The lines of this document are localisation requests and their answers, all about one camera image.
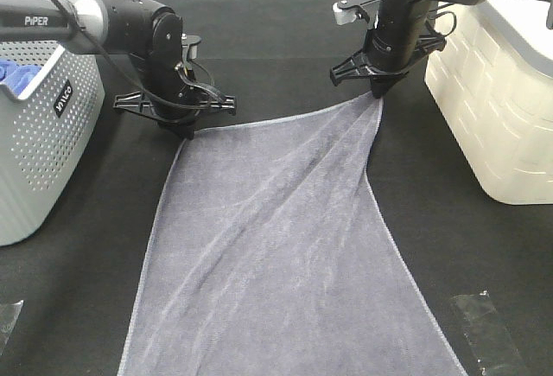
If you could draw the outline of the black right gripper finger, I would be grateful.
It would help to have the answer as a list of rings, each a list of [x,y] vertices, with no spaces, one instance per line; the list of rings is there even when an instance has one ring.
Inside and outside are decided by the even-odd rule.
[[[404,73],[375,73],[370,76],[372,96],[375,99],[383,98],[399,81],[408,75]]]

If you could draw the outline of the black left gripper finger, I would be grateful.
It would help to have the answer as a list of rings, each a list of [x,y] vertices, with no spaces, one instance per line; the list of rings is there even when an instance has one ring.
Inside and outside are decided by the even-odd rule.
[[[173,134],[175,134],[180,140],[193,140],[194,139],[194,125],[193,124],[166,124],[158,122],[157,125]]]

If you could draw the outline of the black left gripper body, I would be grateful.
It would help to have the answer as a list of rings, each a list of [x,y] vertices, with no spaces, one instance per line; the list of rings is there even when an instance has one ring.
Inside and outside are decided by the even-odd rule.
[[[237,101],[195,78],[194,70],[179,62],[164,68],[154,62],[132,60],[143,86],[118,95],[113,108],[156,121],[165,127],[189,126],[208,113],[236,113]]]

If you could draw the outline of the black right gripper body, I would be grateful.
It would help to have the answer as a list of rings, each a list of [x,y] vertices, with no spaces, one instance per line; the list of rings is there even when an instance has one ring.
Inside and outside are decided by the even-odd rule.
[[[446,47],[428,23],[431,2],[382,3],[359,51],[330,70],[332,80],[399,80],[419,61]]]

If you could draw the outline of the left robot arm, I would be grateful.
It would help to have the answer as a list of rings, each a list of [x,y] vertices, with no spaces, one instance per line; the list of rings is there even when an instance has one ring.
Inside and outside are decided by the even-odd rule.
[[[127,55],[140,80],[116,96],[113,107],[154,120],[191,139],[194,123],[215,112],[235,114],[237,101],[196,79],[201,38],[184,32],[184,20],[155,0],[1,0],[2,41],[57,41],[73,54],[109,60]]]

